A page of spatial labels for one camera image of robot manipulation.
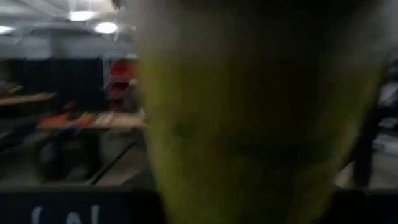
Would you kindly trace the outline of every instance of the ceiling light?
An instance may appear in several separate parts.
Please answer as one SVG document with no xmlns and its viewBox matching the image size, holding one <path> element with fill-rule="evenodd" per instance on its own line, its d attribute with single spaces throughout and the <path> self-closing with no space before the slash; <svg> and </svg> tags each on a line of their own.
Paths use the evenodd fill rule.
<svg viewBox="0 0 398 224">
<path fill-rule="evenodd" d="M 113 22 L 102 22 L 98 24 L 94 30 L 102 34 L 113 34 L 118 29 L 118 26 Z"/>
<path fill-rule="evenodd" d="M 92 19 L 95 16 L 93 11 L 76 11 L 69 13 L 69 19 L 71 21 L 86 21 Z"/>
<path fill-rule="evenodd" d="M 0 26 L 0 34 L 7 34 L 13 30 L 14 30 L 14 28 L 12 28 L 12 27 Z"/>
</svg>

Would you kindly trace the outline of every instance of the black sign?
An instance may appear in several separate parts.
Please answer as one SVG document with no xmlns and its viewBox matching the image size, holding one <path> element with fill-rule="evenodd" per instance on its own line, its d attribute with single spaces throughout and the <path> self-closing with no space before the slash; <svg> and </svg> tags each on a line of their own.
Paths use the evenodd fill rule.
<svg viewBox="0 0 398 224">
<path fill-rule="evenodd" d="M 0 190 L 0 223 L 162 223 L 154 192 L 122 187 Z"/>
</svg>

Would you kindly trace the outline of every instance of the yellow-green blurry object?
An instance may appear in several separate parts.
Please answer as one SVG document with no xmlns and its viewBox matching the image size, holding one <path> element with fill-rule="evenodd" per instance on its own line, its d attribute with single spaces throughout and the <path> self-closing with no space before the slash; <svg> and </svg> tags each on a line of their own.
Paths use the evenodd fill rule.
<svg viewBox="0 0 398 224">
<path fill-rule="evenodd" d="M 269 2 L 134 6 L 171 224 L 307 224 L 325 209 L 375 95 L 382 6 Z"/>
</svg>

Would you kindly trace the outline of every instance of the black curtain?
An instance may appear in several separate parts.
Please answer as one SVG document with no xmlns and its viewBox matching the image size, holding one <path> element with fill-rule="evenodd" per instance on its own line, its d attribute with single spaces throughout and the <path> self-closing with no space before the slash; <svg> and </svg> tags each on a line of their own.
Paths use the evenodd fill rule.
<svg viewBox="0 0 398 224">
<path fill-rule="evenodd" d="M 57 109 L 71 101 L 81 111 L 107 109 L 101 59 L 8 60 L 10 79 L 25 94 L 54 92 Z"/>
</svg>

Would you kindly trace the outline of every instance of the wall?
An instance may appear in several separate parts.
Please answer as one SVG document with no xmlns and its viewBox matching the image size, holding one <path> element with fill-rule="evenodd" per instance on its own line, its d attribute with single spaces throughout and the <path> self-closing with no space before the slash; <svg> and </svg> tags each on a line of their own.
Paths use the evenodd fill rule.
<svg viewBox="0 0 398 224">
<path fill-rule="evenodd" d="M 108 107 L 103 89 L 101 59 L 9 59 L 9 80 L 23 86 L 23 94 L 56 93 L 56 108 L 76 102 L 76 109 L 102 111 Z"/>
<path fill-rule="evenodd" d="M 126 58 L 127 42 L 115 42 L 99 36 L 76 37 L 0 37 L 0 58 Z"/>
</svg>

